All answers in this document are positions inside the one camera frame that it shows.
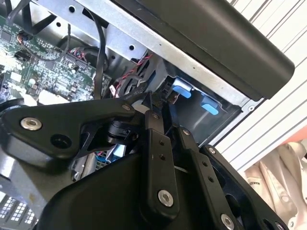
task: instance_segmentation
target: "motherboard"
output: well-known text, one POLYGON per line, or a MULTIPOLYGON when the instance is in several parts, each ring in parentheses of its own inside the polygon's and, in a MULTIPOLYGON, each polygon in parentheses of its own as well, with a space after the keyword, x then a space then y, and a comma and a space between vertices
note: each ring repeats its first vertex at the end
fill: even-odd
MULTIPOLYGON (((93 99, 95 68, 67 52, 60 60, 42 61, 32 57, 18 42, 22 29, 8 26, 0 17, 0 101, 31 96, 42 104, 87 101, 93 99)), ((46 59, 63 52, 38 36, 27 47, 46 59)), ((111 78, 103 75, 102 94, 111 78)))

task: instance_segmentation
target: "black cable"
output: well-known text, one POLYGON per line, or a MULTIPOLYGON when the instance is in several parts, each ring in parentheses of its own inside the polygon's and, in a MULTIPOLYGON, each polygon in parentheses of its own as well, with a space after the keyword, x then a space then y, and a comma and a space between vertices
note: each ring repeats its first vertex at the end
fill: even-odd
POLYGON ((9 16, 9 14, 13 10, 11 0, 5 0, 5 8, 6 8, 6 16, 9 16))
POLYGON ((53 14, 49 15, 47 18, 44 18, 40 22, 36 23, 32 27, 32 35, 36 35, 39 32, 41 32, 43 29, 45 29, 48 25, 50 25, 57 17, 53 14))
POLYGON ((130 104, 142 99, 145 94, 143 92, 147 89, 148 83, 141 83, 137 88, 133 89, 131 92, 120 97, 122 100, 128 101, 130 104))
POLYGON ((26 51, 29 52, 29 54, 31 56, 33 56, 34 58, 38 59, 38 60, 41 60, 41 61, 44 61, 44 62, 49 62, 49 61, 58 61, 58 60, 61 60, 62 57, 64 57, 64 55, 67 53, 67 51, 69 50, 69 46, 71 44, 71 25, 68 24, 68 29, 67 29, 67 44, 66 44, 66 48, 65 50, 59 55, 58 58, 55 58, 55 59, 46 59, 46 58, 43 58, 41 56, 39 56, 38 54, 34 53, 31 49, 29 49, 23 41, 20 42, 20 45, 22 46, 22 48, 24 48, 26 51))
POLYGON ((104 66, 105 66, 105 55, 106 55, 106 39, 104 35, 104 31, 102 30, 101 25, 99 24, 99 19, 97 16, 87 10, 91 17, 93 18, 95 25, 98 30, 99 34, 99 52, 97 56, 97 64, 96 64, 96 77, 94 82, 94 100, 100 100, 101 99, 101 90, 102 90, 102 78, 104 73, 104 66))
POLYGON ((32 17, 30 11, 30 4, 27 4, 25 7, 23 7, 21 13, 21 16, 23 18, 24 31, 27 34, 32 35, 32 17))
POLYGON ((29 3, 31 2, 31 0, 20 0, 20 2, 18 3, 18 5, 16 6, 16 8, 14 8, 14 10, 12 10, 12 12, 10 12, 10 14, 7 16, 7 24, 9 26, 12 26, 14 23, 14 19, 17 16, 17 14, 24 8, 26 7, 29 3))

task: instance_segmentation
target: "blue tab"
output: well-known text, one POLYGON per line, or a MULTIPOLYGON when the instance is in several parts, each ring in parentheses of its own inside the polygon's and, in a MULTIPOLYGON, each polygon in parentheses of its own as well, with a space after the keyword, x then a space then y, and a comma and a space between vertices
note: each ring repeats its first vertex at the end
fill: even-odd
POLYGON ((181 94, 181 95, 184 96, 185 98, 190 98, 190 97, 191 97, 191 93, 190 93, 188 90, 182 88, 182 87, 179 86, 179 85, 174 86, 174 87, 173 87, 173 90, 174 90, 175 92, 181 94))
POLYGON ((207 110, 212 115, 219 114, 219 111, 217 110, 217 108, 219 107, 219 104, 213 99, 211 99, 210 97, 204 96, 201 102, 201 107, 207 110))

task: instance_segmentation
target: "black plastic panel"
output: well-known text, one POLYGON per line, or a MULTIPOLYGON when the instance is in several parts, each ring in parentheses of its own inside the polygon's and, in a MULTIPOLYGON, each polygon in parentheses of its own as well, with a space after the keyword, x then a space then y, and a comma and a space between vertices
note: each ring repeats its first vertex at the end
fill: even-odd
POLYGON ((254 101, 293 75, 293 63, 225 0, 113 1, 254 101))

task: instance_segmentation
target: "wire bundle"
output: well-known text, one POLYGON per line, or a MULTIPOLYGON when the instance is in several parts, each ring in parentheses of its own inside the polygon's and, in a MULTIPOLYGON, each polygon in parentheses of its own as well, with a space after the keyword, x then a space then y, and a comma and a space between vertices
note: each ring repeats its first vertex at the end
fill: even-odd
POLYGON ((118 85, 115 88, 114 97, 116 97, 117 92, 118 92, 119 88, 121 87, 123 80, 125 80, 129 75, 133 74, 138 69, 138 67, 141 66, 146 60, 150 59, 152 55, 153 54, 148 54, 148 55, 144 56, 142 59, 139 60, 139 62, 136 64, 136 66, 133 69, 129 70, 125 75, 123 75, 121 77, 118 85))
POLYGON ((86 58, 85 58, 85 55, 84 55, 84 52, 80 51, 78 49, 78 47, 72 49, 71 51, 69 51, 71 54, 73 54, 74 56, 76 56, 77 58, 79 59, 83 59, 84 61, 87 62, 86 58))
POLYGON ((97 55, 97 64, 96 64, 96 76, 95 76, 95 81, 94 81, 94 100, 100 100, 101 91, 102 91, 102 80, 103 80, 103 74, 104 74, 104 69, 105 69, 106 39, 105 39, 104 31, 102 30, 102 27, 99 24, 98 16, 89 10, 87 11, 89 12, 92 19, 95 22, 95 25, 97 27, 97 31, 99 34, 99 40, 100 40, 99 51, 97 55))

